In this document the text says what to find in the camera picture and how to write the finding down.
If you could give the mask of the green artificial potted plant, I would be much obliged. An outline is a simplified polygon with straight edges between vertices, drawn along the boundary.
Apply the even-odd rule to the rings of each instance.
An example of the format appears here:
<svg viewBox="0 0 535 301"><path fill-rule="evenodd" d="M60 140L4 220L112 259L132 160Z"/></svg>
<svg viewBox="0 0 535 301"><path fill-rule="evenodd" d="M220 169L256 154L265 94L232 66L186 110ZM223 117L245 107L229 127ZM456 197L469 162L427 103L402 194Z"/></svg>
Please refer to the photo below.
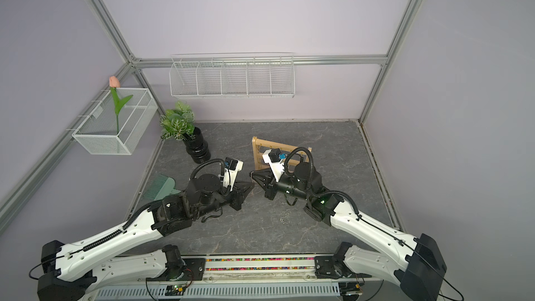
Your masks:
<svg viewBox="0 0 535 301"><path fill-rule="evenodd" d="M164 140L192 141L195 138L192 108L179 100L173 109L166 110L164 115L160 116L160 126L161 138Z"/></svg>

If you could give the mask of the wooden jewelry display stand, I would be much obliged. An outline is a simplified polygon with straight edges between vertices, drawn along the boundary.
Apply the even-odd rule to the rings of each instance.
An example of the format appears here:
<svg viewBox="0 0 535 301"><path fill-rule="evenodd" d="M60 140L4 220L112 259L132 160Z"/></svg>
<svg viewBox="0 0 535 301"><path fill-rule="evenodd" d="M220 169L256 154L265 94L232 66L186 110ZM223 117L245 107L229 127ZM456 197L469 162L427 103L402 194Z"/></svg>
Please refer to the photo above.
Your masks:
<svg viewBox="0 0 535 301"><path fill-rule="evenodd" d="M257 137L252 138L252 148L253 148L253 158L254 158L254 171L267 169L269 165L264 162L263 153L269 149L280 149L283 153L290 153L292 150L296 149L296 146L291 146L288 144L281 144L277 142L272 142L264 139L259 139Z"/></svg>

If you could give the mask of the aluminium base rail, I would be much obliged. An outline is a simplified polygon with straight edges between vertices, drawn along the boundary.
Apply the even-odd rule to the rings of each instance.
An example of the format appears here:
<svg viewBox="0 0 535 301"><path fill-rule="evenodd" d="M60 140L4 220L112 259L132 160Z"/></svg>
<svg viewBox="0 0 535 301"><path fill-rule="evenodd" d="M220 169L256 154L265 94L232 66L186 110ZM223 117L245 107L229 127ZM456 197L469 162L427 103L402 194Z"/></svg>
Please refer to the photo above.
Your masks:
<svg viewBox="0 0 535 301"><path fill-rule="evenodd" d="M110 259L92 273L96 286L134 281L315 281L370 276L394 284L415 278L407 256L402 268L393 259L356 246L340 247L335 254L273 254L252 256L184 256L180 259L162 250L139 256Z"/></svg>

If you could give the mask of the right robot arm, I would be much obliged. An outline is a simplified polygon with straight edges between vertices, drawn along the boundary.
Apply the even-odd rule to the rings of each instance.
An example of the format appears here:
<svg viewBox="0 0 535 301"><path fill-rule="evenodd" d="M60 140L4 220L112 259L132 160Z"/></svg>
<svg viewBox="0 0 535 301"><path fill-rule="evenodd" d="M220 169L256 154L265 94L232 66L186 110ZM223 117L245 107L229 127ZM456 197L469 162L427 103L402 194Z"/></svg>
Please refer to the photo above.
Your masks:
<svg viewBox="0 0 535 301"><path fill-rule="evenodd" d="M411 300L446 299L443 285L447 264L438 243L427 234L416 237L383 224L363 213L350 195L323 185L312 153L297 147L290 153L269 149L263 154L267 169L250 176L272 200L278 193L304 199L304 211L317 222L361 240L339 248L341 264L351 273L363 273L398 286Z"/></svg>

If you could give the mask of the white mesh wall basket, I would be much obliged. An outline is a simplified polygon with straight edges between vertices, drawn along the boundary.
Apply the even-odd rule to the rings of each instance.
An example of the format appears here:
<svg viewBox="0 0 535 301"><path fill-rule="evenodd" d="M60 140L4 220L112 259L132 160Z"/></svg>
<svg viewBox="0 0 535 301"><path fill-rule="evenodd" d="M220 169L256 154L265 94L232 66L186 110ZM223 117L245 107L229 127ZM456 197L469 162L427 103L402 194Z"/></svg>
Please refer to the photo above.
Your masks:
<svg viewBox="0 0 535 301"><path fill-rule="evenodd" d="M118 88L117 92L120 98L133 95L119 115L121 130L118 135L110 91L72 132L72 138L92 155L132 155L157 111L148 89Z"/></svg>

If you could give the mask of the pink artificial tulip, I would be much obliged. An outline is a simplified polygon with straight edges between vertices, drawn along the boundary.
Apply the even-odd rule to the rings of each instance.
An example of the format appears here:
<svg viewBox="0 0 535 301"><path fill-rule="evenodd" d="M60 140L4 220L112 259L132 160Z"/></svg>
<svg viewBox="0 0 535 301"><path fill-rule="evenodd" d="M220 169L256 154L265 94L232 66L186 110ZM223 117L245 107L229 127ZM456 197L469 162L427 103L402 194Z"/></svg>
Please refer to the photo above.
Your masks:
<svg viewBox="0 0 535 301"><path fill-rule="evenodd" d="M121 113L122 108L132 99L133 95L125 96L124 98L119 97L117 89L121 87L121 83L115 76L111 76L109 78L109 86L110 93L114 101L114 113L116 116L116 133L118 135L121 130L119 115Z"/></svg>

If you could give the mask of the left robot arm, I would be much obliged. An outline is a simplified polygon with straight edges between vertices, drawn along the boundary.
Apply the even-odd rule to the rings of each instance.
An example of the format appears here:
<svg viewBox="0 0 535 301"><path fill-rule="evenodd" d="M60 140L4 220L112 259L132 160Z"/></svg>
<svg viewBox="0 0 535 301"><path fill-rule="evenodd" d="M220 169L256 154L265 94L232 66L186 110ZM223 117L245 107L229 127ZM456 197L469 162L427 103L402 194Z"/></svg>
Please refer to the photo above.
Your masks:
<svg viewBox="0 0 535 301"><path fill-rule="evenodd" d="M194 281L180 250L166 245L136 256L125 252L222 215L224 206L239 211L254 189L239 181L242 162L207 161L191 173L185 189L144 204L125 222L73 243L51 241L41 252L39 300L80 300L86 294L123 281Z"/></svg>

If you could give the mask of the teal dustpan brush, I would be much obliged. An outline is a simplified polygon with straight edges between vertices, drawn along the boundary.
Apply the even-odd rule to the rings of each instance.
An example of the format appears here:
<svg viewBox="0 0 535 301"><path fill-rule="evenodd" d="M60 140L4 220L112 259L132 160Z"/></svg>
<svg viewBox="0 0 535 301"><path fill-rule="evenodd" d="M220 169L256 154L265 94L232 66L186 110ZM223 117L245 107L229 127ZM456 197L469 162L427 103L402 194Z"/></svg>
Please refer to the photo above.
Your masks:
<svg viewBox="0 0 535 301"><path fill-rule="evenodd" d="M169 195L176 195L179 193L179 190L176 189L176 182L173 178L158 175L152 184L142 194L142 198L148 201L157 201L164 199Z"/></svg>

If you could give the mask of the black plant pot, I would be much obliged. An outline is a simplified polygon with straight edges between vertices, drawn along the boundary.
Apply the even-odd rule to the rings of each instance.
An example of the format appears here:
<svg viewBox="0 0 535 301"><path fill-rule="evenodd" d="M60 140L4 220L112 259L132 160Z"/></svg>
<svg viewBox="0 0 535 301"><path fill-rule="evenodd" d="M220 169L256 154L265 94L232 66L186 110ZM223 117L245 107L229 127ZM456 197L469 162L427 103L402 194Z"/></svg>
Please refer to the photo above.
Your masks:
<svg viewBox="0 0 535 301"><path fill-rule="evenodd" d="M204 139L200 128L195 127L192 137L183 141L186 152L196 164L202 164L211 159L208 142Z"/></svg>

